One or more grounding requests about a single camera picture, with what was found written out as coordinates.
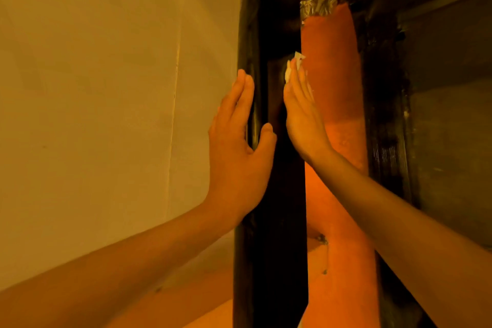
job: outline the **person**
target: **person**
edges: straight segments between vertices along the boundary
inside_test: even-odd
[[[300,156],[439,328],[491,326],[492,254],[387,191],[337,153],[304,69],[298,71],[295,60],[291,68],[284,102],[287,131]],[[0,326],[103,326],[170,270],[237,226],[265,193],[276,143],[270,124],[262,127],[255,151],[244,139],[253,92],[251,76],[239,70],[209,129],[210,186],[199,206],[4,290]]]

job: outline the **forearm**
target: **forearm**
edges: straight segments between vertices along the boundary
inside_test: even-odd
[[[439,327],[488,324],[490,253],[363,176],[332,149],[312,165]]]
[[[236,224],[205,201],[192,211],[0,293],[0,326],[95,327]]]

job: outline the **person's left hand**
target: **person's left hand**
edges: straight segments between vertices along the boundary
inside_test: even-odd
[[[209,129],[210,187],[206,201],[227,214],[234,225],[259,204],[274,159],[276,135],[271,124],[261,129],[255,151],[244,138],[253,94],[253,78],[239,70]]]

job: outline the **beige wall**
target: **beige wall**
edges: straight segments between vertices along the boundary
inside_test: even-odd
[[[239,0],[0,0],[0,289],[200,202],[238,20]]]

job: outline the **orange strip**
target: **orange strip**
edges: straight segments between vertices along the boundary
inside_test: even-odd
[[[303,65],[333,147],[367,173],[362,78],[350,10],[310,17],[301,32]],[[364,233],[306,165],[307,221],[328,240],[328,272],[310,288],[304,328],[379,327],[374,250]]]

